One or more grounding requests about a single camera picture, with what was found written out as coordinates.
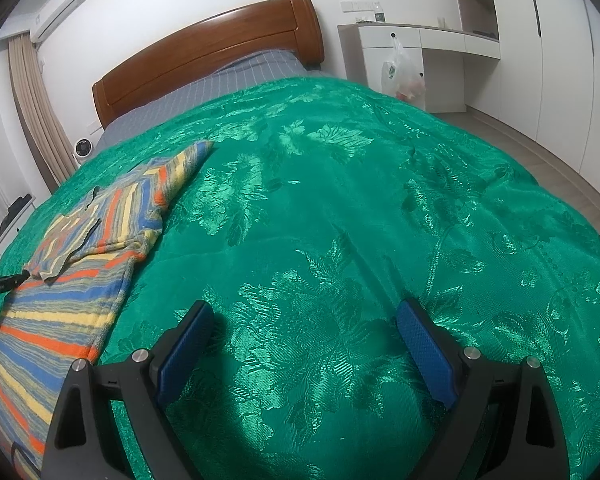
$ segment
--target green bedspread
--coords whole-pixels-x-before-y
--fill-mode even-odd
[[[600,237],[498,149],[369,89],[281,80],[123,142],[34,213],[0,273],[19,271],[91,188],[196,139],[216,150],[174,202],[101,361],[211,303],[212,344],[168,410],[207,480],[405,478],[444,414],[394,326],[407,294],[490,358],[537,356],[571,478],[592,471]],[[115,409],[134,471],[150,478]]]

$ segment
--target striped towel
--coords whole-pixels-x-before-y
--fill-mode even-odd
[[[71,362],[99,357],[134,264],[154,246],[162,233],[162,214],[211,146],[208,140],[196,142],[173,158],[136,167],[107,189],[94,189],[71,213],[52,222],[26,265],[31,277],[5,298],[0,447],[23,478],[38,477]]]

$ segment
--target wooden headboard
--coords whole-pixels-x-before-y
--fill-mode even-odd
[[[292,50],[305,66],[324,61],[311,0],[268,0],[189,25],[146,47],[93,85],[103,127],[127,112],[259,50]]]

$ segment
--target wardrobe door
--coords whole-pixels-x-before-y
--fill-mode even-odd
[[[584,0],[536,0],[542,30],[539,144],[580,171],[593,104],[593,52]]]
[[[534,0],[493,1],[500,36],[497,118],[535,140],[542,96],[542,43]]]

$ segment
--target curtain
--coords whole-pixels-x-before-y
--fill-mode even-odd
[[[53,178],[62,184],[75,173],[77,163],[62,125],[51,108],[29,34],[9,40],[9,67],[14,97],[27,129]]]

